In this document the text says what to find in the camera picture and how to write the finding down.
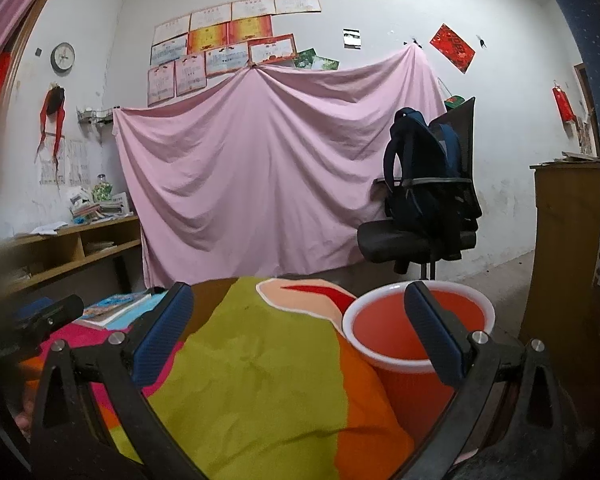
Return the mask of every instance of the white rim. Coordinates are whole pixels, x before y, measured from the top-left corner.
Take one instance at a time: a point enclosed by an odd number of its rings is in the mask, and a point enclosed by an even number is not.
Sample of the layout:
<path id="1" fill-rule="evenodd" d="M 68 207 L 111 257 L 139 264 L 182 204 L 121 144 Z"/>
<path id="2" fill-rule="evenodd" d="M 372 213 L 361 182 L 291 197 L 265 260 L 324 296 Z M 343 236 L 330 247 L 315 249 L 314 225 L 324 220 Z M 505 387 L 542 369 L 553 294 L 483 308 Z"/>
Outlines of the white rim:
<path id="1" fill-rule="evenodd" d="M 366 293 L 364 296 L 360 296 L 356 301 L 351 303 L 347 311 L 344 313 L 342 319 L 342 329 L 345 337 L 353 345 L 353 347 L 360 353 L 365 355 L 369 361 L 378 366 L 392 372 L 403 372 L 411 374 L 428 374 L 434 371 L 431 361 L 428 359 L 410 360 L 410 359 L 396 359 L 394 357 L 388 357 L 372 349 L 364 346 L 353 333 L 353 323 L 360 312 L 362 312 L 370 303 L 384 298 L 389 294 L 396 292 L 403 292 L 407 285 L 412 282 L 401 282 L 394 283 L 393 285 L 385 285 L 380 288 L 376 288 L 371 292 Z M 435 280 L 427 280 L 424 282 L 427 288 L 430 290 L 443 290 L 445 292 L 454 292 L 461 296 L 468 298 L 473 301 L 484 316 L 484 331 L 490 334 L 493 330 L 493 325 L 496 321 L 495 311 L 491 301 L 481 292 L 478 292 L 474 288 L 466 285 L 460 285 L 459 283 L 451 282 L 438 282 Z"/>

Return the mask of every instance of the wall clock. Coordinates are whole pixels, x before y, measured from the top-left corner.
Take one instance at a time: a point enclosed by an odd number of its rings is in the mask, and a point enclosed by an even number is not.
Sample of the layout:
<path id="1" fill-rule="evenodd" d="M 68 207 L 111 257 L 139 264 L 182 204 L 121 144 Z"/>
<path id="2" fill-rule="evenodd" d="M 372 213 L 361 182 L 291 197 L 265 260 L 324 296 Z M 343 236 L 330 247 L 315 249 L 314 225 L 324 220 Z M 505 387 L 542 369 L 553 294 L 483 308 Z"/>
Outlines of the wall clock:
<path id="1" fill-rule="evenodd" d="M 71 70 L 75 62 L 75 50 L 69 43 L 60 43 L 51 52 L 51 66 L 58 74 Z"/>

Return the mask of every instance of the metal screw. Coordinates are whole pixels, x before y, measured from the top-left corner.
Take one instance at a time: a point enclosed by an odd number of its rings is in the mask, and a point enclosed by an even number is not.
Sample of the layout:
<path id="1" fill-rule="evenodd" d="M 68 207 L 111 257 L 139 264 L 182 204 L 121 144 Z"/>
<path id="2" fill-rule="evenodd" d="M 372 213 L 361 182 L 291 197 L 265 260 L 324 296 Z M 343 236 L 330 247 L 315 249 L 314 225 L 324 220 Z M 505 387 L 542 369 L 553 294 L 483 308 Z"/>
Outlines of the metal screw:
<path id="1" fill-rule="evenodd" d="M 531 348 L 533 348 L 536 352 L 544 352 L 544 343 L 539 339 L 534 339 L 531 342 Z"/>
<path id="2" fill-rule="evenodd" d="M 109 341 L 109 343 L 112 344 L 112 345 L 119 345 L 124 340 L 125 340 L 125 333 L 124 332 L 114 332 L 107 339 L 107 341 Z"/>
<path id="3" fill-rule="evenodd" d="M 478 330 L 477 332 L 471 334 L 471 339 L 477 342 L 478 345 L 484 345 L 489 340 L 489 336 L 486 334 L 486 332 Z"/>
<path id="4" fill-rule="evenodd" d="M 66 345 L 66 341 L 64 339 L 56 339 L 51 343 L 51 351 L 59 352 L 64 348 L 64 345 Z"/>

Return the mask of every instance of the orange bucket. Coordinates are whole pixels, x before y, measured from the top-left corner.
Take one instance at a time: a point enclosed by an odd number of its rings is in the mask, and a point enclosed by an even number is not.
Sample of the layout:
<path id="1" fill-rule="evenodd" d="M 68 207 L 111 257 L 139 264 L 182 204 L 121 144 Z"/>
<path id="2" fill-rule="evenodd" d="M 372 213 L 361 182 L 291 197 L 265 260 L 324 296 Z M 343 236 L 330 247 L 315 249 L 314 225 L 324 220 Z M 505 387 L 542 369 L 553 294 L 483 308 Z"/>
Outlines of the orange bucket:
<path id="1" fill-rule="evenodd" d="M 442 414 L 454 390 L 438 379 L 404 311 L 404 289 L 410 283 L 383 286 L 361 296 L 345 312 L 342 327 L 349 342 L 378 372 L 398 423 L 417 446 Z M 491 333 L 495 312 L 485 295 L 458 283 L 424 284 L 469 332 Z"/>

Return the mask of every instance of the backpack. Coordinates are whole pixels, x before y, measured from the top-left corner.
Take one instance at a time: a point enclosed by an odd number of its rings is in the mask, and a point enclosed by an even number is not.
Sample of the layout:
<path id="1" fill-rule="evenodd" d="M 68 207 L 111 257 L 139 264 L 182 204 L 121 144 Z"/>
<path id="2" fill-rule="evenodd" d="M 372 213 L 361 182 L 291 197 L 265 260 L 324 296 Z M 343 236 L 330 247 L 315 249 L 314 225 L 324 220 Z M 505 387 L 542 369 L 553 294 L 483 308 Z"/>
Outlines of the backpack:
<path id="1" fill-rule="evenodd" d="M 434 133 L 422 114 L 412 108 L 396 113 L 390 134 L 384 152 L 387 216 L 396 228 L 428 238 L 434 257 L 460 259 L 461 229 L 476 230 L 475 219 L 481 211 L 477 198 L 473 200 L 471 179 L 462 174 L 458 134 L 448 124 L 438 124 Z M 396 155 L 402 168 L 400 179 L 394 178 Z M 455 181 L 412 186 L 410 181 L 419 178 Z"/>

